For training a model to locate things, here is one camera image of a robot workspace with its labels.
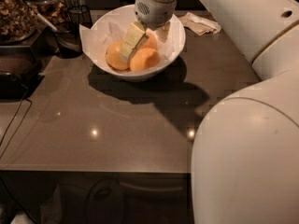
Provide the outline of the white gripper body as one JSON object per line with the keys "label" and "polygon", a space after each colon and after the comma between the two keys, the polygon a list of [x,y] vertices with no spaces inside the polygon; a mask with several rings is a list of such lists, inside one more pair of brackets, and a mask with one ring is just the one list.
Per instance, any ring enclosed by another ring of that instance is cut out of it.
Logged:
{"label": "white gripper body", "polygon": [[148,28],[158,28],[170,21],[177,0],[135,0],[137,20]]}

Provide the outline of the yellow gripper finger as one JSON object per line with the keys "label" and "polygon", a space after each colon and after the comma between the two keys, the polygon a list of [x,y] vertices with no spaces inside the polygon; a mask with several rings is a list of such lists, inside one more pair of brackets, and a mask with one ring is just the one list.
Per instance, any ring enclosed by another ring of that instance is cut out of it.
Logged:
{"label": "yellow gripper finger", "polygon": [[121,45],[121,58],[124,62],[129,62],[136,52],[147,42],[147,27],[139,21],[132,22],[125,34]]}
{"label": "yellow gripper finger", "polygon": [[157,36],[161,42],[163,43],[166,42],[168,38],[169,30],[170,30],[170,22],[166,23],[164,26],[157,29]]}

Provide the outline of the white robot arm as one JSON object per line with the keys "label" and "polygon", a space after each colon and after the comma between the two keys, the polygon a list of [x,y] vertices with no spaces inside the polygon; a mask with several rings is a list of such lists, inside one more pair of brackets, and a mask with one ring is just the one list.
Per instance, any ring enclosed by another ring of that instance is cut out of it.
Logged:
{"label": "white robot arm", "polygon": [[195,224],[299,224],[299,3],[200,0],[260,82],[218,102],[192,147]]}

